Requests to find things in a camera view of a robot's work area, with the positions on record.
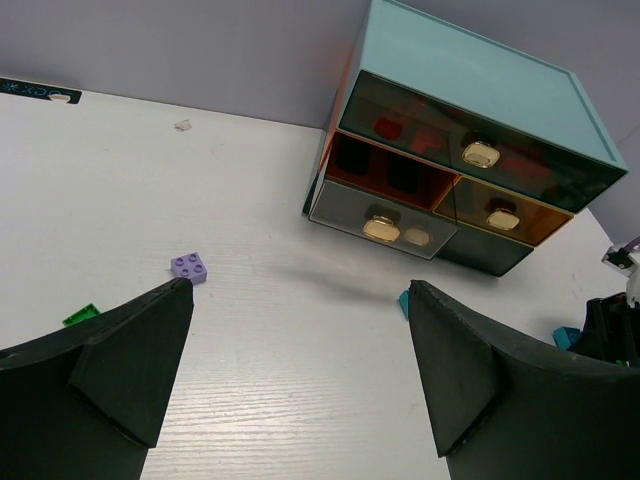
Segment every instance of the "drawer handle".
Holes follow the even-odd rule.
[[[374,215],[364,224],[362,232],[369,238],[384,243],[393,243],[400,236],[400,229],[387,217]]]
[[[462,153],[462,159],[479,168],[491,168],[500,159],[500,152],[483,142],[473,142]]]
[[[487,217],[487,223],[493,228],[509,231],[518,226],[520,218],[506,208],[496,208],[496,210]]]
[[[424,230],[420,230],[419,228],[410,228],[406,232],[404,232],[404,239],[409,242],[417,245],[419,247],[425,247],[429,245],[431,241],[431,235],[429,235]]]

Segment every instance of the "black sign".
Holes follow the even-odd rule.
[[[56,96],[66,96],[70,99],[67,103],[73,104],[78,103],[82,95],[82,92],[79,90],[21,82],[19,80],[11,80],[10,78],[0,78],[0,93],[8,93],[9,95],[18,95],[20,97],[40,98],[42,100],[52,100],[52,96],[54,99]]]

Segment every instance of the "gray drawer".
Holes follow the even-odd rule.
[[[326,179],[309,218],[426,259],[458,230],[443,218]]]

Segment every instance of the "white wood grain surface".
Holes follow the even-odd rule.
[[[311,224],[319,137],[92,93],[0,96],[0,348],[165,282],[177,255],[209,270],[145,480],[448,479],[396,304],[409,280],[547,342],[624,287],[588,211],[500,280]]]

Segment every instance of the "teal plastic part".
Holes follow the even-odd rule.
[[[398,298],[398,303],[400,303],[400,308],[402,308],[402,313],[404,313],[404,318],[409,320],[409,290],[405,290],[400,294]]]
[[[76,313],[63,320],[62,324],[65,327],[71,327],[90,318],[97,317],[98,315],[100,315],[100,310],[98,310],[93,303],[90,303],[82,310],[78,310]]]
[[[342,113],[364,70],[627,170],[573,73],[419,10],[373,0],[352,62]]]
[[[581,333],[579,328],[560,327],[553,331],[553,341],[556,347],[567,350],[578,341]]]

